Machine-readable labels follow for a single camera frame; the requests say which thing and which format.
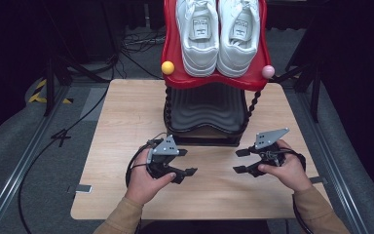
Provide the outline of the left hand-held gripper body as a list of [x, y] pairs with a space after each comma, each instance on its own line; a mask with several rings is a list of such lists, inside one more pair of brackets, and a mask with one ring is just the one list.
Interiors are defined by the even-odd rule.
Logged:
[[172, 137], [167, 136], [150, 148], [147, 154], [147, 172], [153, 178], [162, 177], [168, 173], [178, 173], [178, 169], [169, 163], [179, 155], [179, 150]]

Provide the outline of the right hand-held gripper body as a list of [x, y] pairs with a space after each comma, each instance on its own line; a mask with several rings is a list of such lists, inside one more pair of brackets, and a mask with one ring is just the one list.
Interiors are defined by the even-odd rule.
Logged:
[[254, 148], [263, 162], [280, 167], [284, 160], [284, 152], [280, 150], [277, 141], [289, 132], [289, 128], [258, 133]]

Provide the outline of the red and black shoe rack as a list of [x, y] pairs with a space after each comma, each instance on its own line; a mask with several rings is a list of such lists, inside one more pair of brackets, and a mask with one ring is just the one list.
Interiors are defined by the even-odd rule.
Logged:
[[258, 51], [241, 77], [223, 75], [217, 69], [207, 77], [189, 75], [183, 65], [175, 18], [176, 0], [164, 0], [166, 42], [162, 72], [166, 83], [164, 121], [168, 133], [182, 144], [240, 144], [262, 90], [275, 69], [265, 41], [267, 4], [258, 0], [261, 32]]

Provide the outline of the white sneaker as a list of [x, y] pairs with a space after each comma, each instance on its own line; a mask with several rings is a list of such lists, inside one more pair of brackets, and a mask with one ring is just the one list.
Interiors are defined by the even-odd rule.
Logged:
[[175, 18], [185, 71], [207, 77], [215, 70], [219, 52], [215, 0], [176, 0]]
[[225, 76], [238, 78], [255, 58], [261, 32], [258, 0], [219, 0], [221, 31], [217, 69]]

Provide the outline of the person's right hand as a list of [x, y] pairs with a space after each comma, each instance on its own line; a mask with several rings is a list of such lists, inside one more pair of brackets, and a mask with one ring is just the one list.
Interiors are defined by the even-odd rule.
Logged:
[[294, 192], [310, 189], [313, 185], [307, 177], [300, 160], [291, 153], [284, 154], [285, 161], [280, 167], [261, 164], [258, 170], [277, 177], [286, 187]]

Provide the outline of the person's left hand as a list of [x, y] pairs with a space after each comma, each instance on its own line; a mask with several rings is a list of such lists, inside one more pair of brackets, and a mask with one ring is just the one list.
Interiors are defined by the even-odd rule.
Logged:
[[130, 183], [125, 194], [127, 199], [139, 205], [151, 201], [162, 188], [176, 178], [176, 173], [169, 173], [160, 178], [151, 177], [146, 169], [148, 152], [148, 149], [144, 149], [135, 158], [131, 167]]

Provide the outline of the black metal stand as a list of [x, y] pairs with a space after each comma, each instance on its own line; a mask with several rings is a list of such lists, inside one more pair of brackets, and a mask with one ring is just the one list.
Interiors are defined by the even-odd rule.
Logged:
[[296, 93], [305, 93], [309, 87], [312, 87], [309, 110], [313, 120], [316, 123], [318, 122], [318, 99], [320, 92], [319, 69], [319, 62], [314, 61], [290, 69], [283, 75], [274, 75], [272, 78], [273, 83], [281, 83], [298, 76], [296, 82], [293, 85], [293, 89]]
[[41, 26], [41, 36], [45, 42], [48, 52], [48, 62], [46, 67], [46, 83], [47, 83], [47, 105], [45, 116], [49, 116], [56, 106], [56, 93], [55, 93], [55, 79], [59, 84], [65, 88], [72, 84], [72, 76], [69, 67], [72, 67], [79, 74], [84, 75], [96, 83], [109, 83], [109, 80], [97, 76], [92, 71], [89, 71], [83, 65], [74, 61], [72, 58], [66, 57], [62, 51], [67, 50], [66, 46], [60, 46], [56, 38], [56, 24], [45, 4], [44, 0], [38, 1], [39, 6], [43, 9], [43, 15], [46, 17], [45, 22], [43, 18], [39, 18]]

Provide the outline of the yellow and black floor tape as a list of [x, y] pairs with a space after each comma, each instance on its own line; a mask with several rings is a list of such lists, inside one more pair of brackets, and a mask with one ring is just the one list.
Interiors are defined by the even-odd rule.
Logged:
[[47, 80], [43, 78], [36, 86], [34, 92], [32, 93], [31, 97], [29, 98], [29, 102], [42, 102], [46, 103], [47, 99], [45, 97], [41, 96], [42, 91], [44, 90], [44, 87], [47, 84]]

